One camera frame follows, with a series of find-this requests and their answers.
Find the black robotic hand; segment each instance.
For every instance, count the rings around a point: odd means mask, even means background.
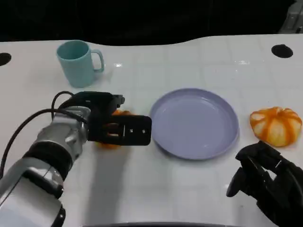
[[[241,162],[226,195],[242,191],[257,200],[257,206],[280,227],[303,226],[303,171],[278,151],[260,141],[243,148]],[[267,171],[276,174],[273,180]]]

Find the toy pumpkin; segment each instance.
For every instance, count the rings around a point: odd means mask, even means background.
[[[132,113],[129,112],[128,110],[125,111],[116,110],[112,115],[132,115]],[[116,149],[120,147],[119,145],[115,145],[115,144],[107,144],[107,143],[99,143],[99,142],[97,142],[97,146],[106,149]]]
[[[289,108],[273,107],[253,112],[250,125],[260,140],[275,147],[284,147],[298,139],[302,120]]]

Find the black cable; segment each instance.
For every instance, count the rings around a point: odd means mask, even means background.
[[[0,179],[2,179],[3,174],[4,174],[4,166],[6,163],[6,159],[8,157],[8,153],[9,153],[9,149],[11,148],[11,145],[13,144],[15,138],[18,136],[18,134],[21,132],[21,130],[34,118],[36,118],[37,116],[44,114],[44,113],[61,113],[61,114],[65,114],[71,118],[76,119],[79,122],[83,122],[85,124],[87,124],[87,120],[85,120],[83,117],[80,117],[74,113],[65,111],[65,110],[61,110],[61,109],[44,109],[44,110],[40,110],[36,113],[34,113],[33,115],[31,115],[30,117],[28,117],[25,121],[23,121],[22,124],[20,124],[20,126],[16,129],[16,131],[14,132],[14,134],[12,135],[12,137],[10,138],[3,156],[2,156],[2,160],[1,160],[1,165],[0,165]]]
[[[55,108],[55,103],[56,103],[57,98],[58,98],[60,95],[63,95],[63,94],[68,94],[68,95],[70,95],[70,96],[73,96],[73,95],[74,95],[72,92],[69,92],[69,91],[61,91],[61,92],[59,92],[59,93],[56,94],[55,97],[53,98],[52,106],[51,106],[52,109]]]

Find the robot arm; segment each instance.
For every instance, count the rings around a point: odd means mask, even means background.
[[[62,226],[65,210],[58,198],[86,141],[150,143],[149,117],[112,116],[124,100],[110,93],[80,92],[59,107],[86,119],[87,124],[56,113],[40,131],[29,151],[0,180],[0,226]]]
[[[260,210],[280,227],[303,226],[303,171],[260,141],[236,156],[242,167],[234,175],[228,197],[239,191],[257,200]],[[276,174],[272,179],[266,170]]]

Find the mug handle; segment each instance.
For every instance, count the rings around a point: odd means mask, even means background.
[[[101,68],[100,69],[94,69],[95,72],[103,72],[104,71],[104,60],[103,55],[100,50],[91,50],[92,53],[96,53],[99,55],[100,61],[101,61]]]

